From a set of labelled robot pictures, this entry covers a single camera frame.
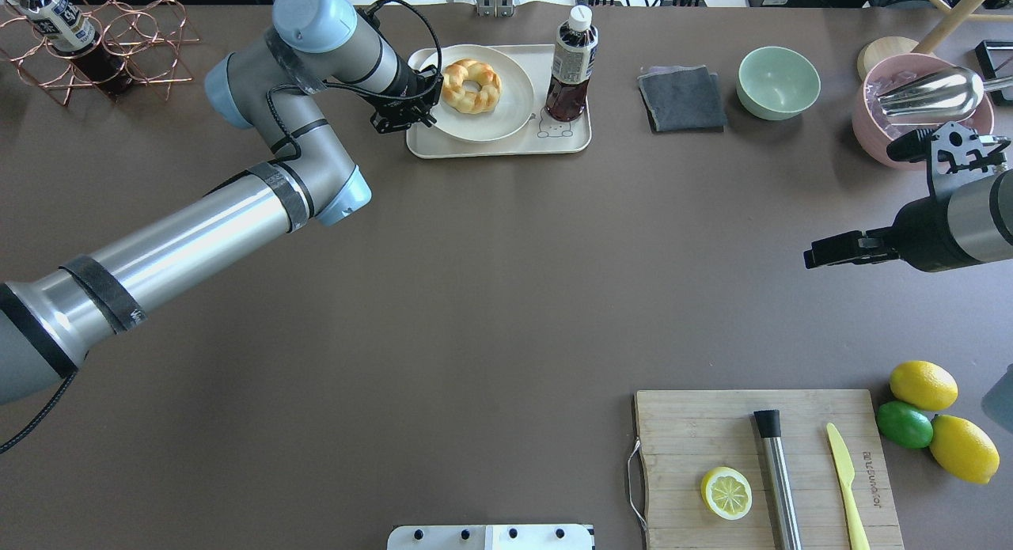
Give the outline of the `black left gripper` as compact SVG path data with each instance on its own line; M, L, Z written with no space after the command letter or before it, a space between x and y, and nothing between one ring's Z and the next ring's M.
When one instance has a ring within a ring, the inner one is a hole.
M395 80L384 89L383 97L370 99L375 107L370 124L379 133L408 131L416 123L434 126L437 120L431 110L440 101L442 82L444 78L436 66L413 70L408 64L399 64Z

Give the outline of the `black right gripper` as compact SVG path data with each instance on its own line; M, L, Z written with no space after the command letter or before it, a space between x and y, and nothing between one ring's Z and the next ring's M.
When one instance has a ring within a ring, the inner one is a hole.
M825 237L803 252L806 269L865 265L900 258L923 272L962 267L962 250L949 228L947 204L925 197L905 204L883 240L882 230L850 230Z

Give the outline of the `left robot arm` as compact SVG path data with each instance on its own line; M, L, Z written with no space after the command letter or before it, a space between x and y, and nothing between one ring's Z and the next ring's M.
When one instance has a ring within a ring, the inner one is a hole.
M359 166L315 96L347 89L375 108L379 133L434 124L441 66L413 70L348 0L275 0L271 26L210 71L205 92L230 124L271 149L170 217L33 283L2 286L1 397L69 383L88 351L152 309L316 219L331 226L369 203Z

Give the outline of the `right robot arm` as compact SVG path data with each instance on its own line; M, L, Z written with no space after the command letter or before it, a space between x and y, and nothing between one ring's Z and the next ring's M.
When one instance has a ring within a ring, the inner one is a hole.
M941 272L1012 256L1011 173L928 172L928 197L905 204L887 228L825 237L804 251L806 268L901 260Z

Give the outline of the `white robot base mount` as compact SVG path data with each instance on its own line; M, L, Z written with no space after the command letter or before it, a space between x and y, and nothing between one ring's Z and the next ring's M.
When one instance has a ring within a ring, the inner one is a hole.
M402 525L392 529L387 549L594 549L592 525L529 524Z

